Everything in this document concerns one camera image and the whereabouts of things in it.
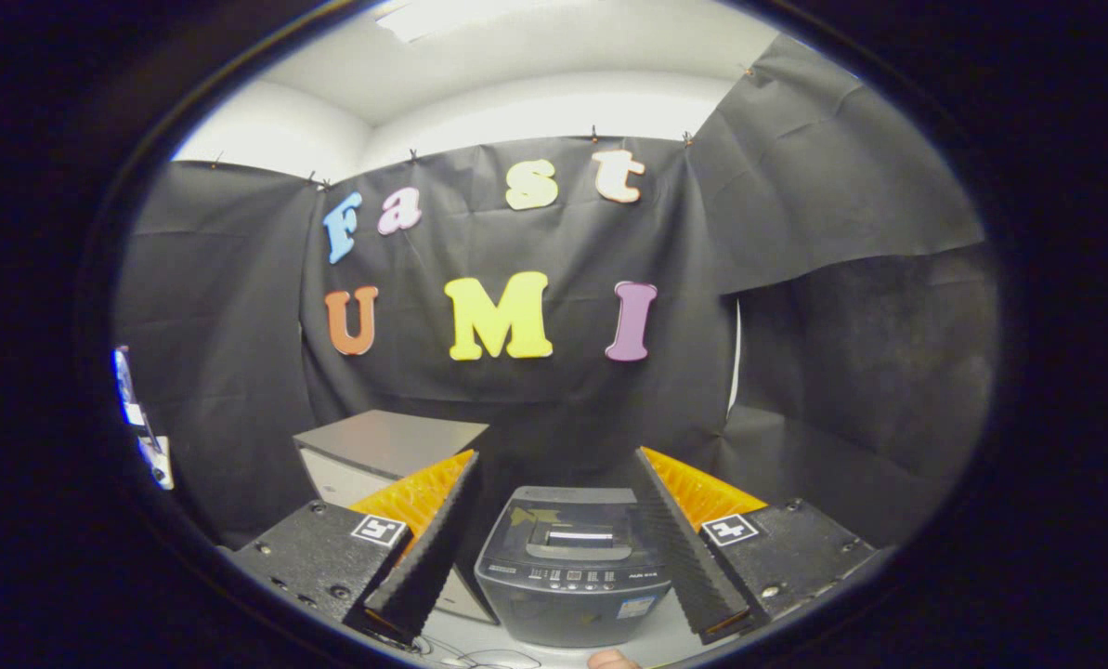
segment yellow letter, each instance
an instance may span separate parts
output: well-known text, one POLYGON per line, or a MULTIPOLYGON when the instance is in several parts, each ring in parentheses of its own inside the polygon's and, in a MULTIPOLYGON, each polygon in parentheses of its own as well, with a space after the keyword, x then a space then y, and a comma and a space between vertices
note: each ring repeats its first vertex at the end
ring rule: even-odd
POLYGON ((509 184, 503 198, 515 209, 548 206, 557 199, 557 182, 551 176, 554 176, 554 164, 548 161, 525 161, 512 165, 503 177, 509 184))
POLYGON ((591 159, 599 161, 599 173, 595 174, 595 187, 599 189, 599 195, 617 203, 634 203, 640 198, 640 191, 627 185, 629 172, 644 174, 644 165, 632 159, 632 152, 622 148, 598 152, 591 159))
POLYGON ((503 339, 512 330, 509 354, 514 359, 542 359, 554 352, 545 338, 542 318, 542 291, 548 278, 540 271, 521 271, 503 287, 500 305, 491 303, 479 279, 455 279, 447 284, 447 296, 455 309, 455 360, 478 360, 483 349, 475 342, 480 336, 491 357, 499 357, 503 339))

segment ceiling light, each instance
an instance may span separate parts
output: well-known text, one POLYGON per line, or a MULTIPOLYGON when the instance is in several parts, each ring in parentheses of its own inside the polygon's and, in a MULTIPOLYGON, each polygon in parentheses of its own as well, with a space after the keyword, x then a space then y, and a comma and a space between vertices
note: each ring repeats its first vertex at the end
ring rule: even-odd
POLYGON ((379 25, 393 31, 401 42, 414 42, 442 30, 470 25, 542 4, 565 3, 566 0, 417 0, 392 13, 376 19, 379 25))

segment foam letter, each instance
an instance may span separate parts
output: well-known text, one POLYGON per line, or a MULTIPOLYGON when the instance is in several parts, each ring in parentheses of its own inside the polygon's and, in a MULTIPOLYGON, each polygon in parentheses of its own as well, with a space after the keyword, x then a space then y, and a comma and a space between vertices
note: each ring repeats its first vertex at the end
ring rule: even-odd
POLYGON ((418 199, 422 195, 417 187, 406 186, 384 199, 384 213, 380 216, 380 224, 376 225, 380 234, 397 233, 398 229, 413 228, 418 220, 422 219, 422 209, 417 208, 418 199))
POLYGON ((512 330, 509 354, 514 359, 542 359, 554 352, 554 344, 545 338, 542 317, 542 291, 548 278, 540 271, 521 271, 503 287, 500 305, 491 303, 479 279, 455 279, 447 284, 455 310, 455 346, 451 357, 455 360, 478 360, 483 349, 475 342, 479 333, 491 357, 499 357, 503 339, 512 330))
POLYGON ((380 291, 376 286, 365 286, 355 289, 355 301, 359 302, 359 337, 351 338, 347 331, 347 303, 351 297, 346 291, 328 292, 327 301, 327 326, 331 334, 331 343, 335 349, 345 356, 362 356, 371 348, 372 340, 376 339, 376 318, 372 312, 372 302, 380 291))
POLYGON ((348 237, 349 233, 355 233, 355 209, 363 203, 359 192, 351 193, 337 207, 331 209, 329 215, 324 216, 324 225, 327 226, 327 234, 330 236, 331 255, 330 263, 338 263, 338 259, 346 256, 355 247, 355 241, 348 237))
POLYGON ((644 326, 648 321, 648 305, 657 296, 657 288, 652 284, 620 280, 616 284, 616 294, 620 299, 616 340, 604 352, 613 360, 644 360, 648 357, 648 350, 644 348, 644 326))
POLYGON ((599 173, 595 174, 595 187, 599 189, 599 195, 617 203, 634 203, 640 198, 640 191, 627 185, 629 172, 644 174, 644 164, 633 161, 632 152, 622 148, 598 152, 591 159, 599 161, 599 173))
POLYGON ((515 209, 548 206, 557 199, 557 182, 551 176, 554 176, 554 164, 548 161, 525 161, 512 165, 503 177, 509 184, 503 198, 515 209))

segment finger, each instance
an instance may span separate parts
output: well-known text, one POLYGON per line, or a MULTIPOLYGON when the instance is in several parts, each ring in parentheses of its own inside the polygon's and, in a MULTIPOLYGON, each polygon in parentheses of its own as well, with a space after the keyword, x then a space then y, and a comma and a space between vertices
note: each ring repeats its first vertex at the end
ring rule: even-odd
POLYGON ((622 660, 605 661, 599 665, 599 669, 640 669, 640 666, 625 657, 622 660))
POLYGON ((602 669, 602 667, 609 663, 609 661, 626 659, 627 658, 624 657, 623 652, 617 651, 614 648, 608 648, 607 650, 601 650, 599 652, 592 655, 591 658, 587 659, 587 669, 602 669))
POLYGON ((587 667, 588 669, 640 669, 639 665, 616 649, 601 650, 592 655, 587 660, 587 667))

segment white ceiling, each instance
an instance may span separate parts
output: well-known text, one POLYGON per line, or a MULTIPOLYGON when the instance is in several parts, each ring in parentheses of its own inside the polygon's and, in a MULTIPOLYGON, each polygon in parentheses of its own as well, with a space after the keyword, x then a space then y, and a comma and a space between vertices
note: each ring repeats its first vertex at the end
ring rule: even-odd
POLYGON ((677 72, 735 84, 778 34, 714 0, 561 0, 402 43, 376 18, 404 3, 352 18, 261 79, 378 126, 469 90, 553 73, 677 72))

